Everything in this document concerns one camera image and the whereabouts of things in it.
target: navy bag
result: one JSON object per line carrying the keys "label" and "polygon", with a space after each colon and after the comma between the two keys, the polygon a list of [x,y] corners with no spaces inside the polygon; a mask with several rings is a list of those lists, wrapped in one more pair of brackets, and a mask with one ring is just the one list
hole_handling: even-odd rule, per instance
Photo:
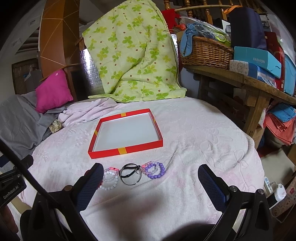
{"label": "navy bag", "polygon": [[258,13],[248,7],[238,7],[229,13],[231,46],[267,50],[263,25]]}

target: green floral blanket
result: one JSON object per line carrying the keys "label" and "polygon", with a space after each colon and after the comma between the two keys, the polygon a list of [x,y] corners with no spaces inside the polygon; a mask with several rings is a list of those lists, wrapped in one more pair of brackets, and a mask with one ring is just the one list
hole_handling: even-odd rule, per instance
{"label": "green floral blanket", "polygon": [[82,34],[105,94],[118,102],[180,98],[176,51],[165,20],[151,0],[128,0]]}

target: blue textured gripper pad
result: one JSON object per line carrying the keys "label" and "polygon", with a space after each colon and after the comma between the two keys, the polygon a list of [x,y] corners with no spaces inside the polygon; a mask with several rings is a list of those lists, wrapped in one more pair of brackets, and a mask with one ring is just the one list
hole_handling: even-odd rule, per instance
{"label": "blue textured gripper pad", "polygon": [[206,164],[198,168],[198,179],[211,199],[215,209],[224,212],[227,207],[227,196],[215,182],[214,179],[217,179],[217,176],[210,169],[208,171],[207,168],[209,169]]}
{"label": "blue textured gripper pad", "polygon": [[87,205],[91,201],[95,191],[98,189],[98,185],[103,180],[104,167],[99,164],[88,181],[83,185],[81,191],[77,195],[77,211],[83,211],[87,208]]}

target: red box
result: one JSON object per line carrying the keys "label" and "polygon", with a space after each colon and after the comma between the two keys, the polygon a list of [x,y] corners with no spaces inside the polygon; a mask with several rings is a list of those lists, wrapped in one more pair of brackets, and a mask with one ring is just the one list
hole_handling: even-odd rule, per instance
{"label": "red box", "polygon": [[[116,120],[116,119],[120,119],[120,118],[125,118],[125,117],[128,117],[128,116],[144,114],[144,113],[149,113],[150,114],[150,117],[153,120],[155,129],[156,129],[157,134],[159,136],[159,140],[144,143],[144,144],[139,144],[139,145],[120,147],[120,148],[109,149],[109,150],[94,151],[96,139],[97,139],[97,136],[98,136],[98,134],[100,132],[100,128],[101,128],[101,125],[102,125],[103,122]],[[122,154],[131,153],[131,152],[143,151],[143,150],[158,148],[158,147],[162,147],[162,146],[163,146],[163,137],[162,137],[162,135],[160,133],[160,130],[158,128],[158,125],[157,125],[157,123],[155,121],[155,118],[154,118],[151,110],[150,109],[143,109],[143,110],[135,110],[135,111],[130,111],[130,112],[126,112],[126,113],[121,113],[121,114],[101,118],[98,125],[97,125],[97,127],[96,127],[96,129],[95,129],[95,131],[94,131],[93,137],[91,139],[88,154],[92,159],[96,159],[96,158],[101,158],[101,157],[115,156],[115,155],[122,155]]]}
{"label": "red box", "polygon": [[276,78],[276,87],[280,91],[284,91],[285,83],[285,53],[280,46],[276,33],[274,32],[264,32],[267,44],[267,50],[281,63],[281,77]]}

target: gray blanket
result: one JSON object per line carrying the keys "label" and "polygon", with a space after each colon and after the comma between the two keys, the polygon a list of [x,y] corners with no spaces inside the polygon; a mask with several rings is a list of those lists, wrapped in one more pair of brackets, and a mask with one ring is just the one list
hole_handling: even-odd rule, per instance
{"label": "gray blanket", "polygon": [[[32,154],[51,134],[48,127],[66,109],[61,107],[40,114],[35,110],[36,104],[35,91],[11,96],[0,104],[0,138],[20,159]],[[9,162],[0,171],[6,172],[12,167]]]}

